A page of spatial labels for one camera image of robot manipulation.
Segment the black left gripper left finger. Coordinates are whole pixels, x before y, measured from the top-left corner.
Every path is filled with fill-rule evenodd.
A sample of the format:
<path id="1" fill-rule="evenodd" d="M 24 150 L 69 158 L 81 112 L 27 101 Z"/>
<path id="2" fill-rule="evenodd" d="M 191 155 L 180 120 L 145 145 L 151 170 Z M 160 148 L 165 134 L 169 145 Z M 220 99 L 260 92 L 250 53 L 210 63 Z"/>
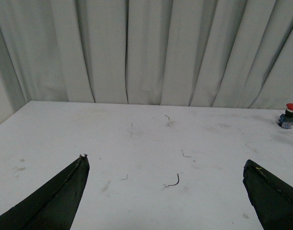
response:
<path id="1" fill-rule="evenodd" d="M 0 215 L 0 230 L 69 230 L 89 174 L 81 155 L 26 199 Z"/>

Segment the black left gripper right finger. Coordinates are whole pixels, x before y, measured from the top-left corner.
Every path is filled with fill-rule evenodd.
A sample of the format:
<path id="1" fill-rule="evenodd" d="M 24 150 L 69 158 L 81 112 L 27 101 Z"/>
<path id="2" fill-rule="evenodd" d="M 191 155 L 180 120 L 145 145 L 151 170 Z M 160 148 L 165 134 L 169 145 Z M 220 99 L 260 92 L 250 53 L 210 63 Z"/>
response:
<path id="1" fill-rule="evenodd" d="M 293 230 L 293 187 L 252 160 L 247 160 L 243 184 L 265 230 Z"/>

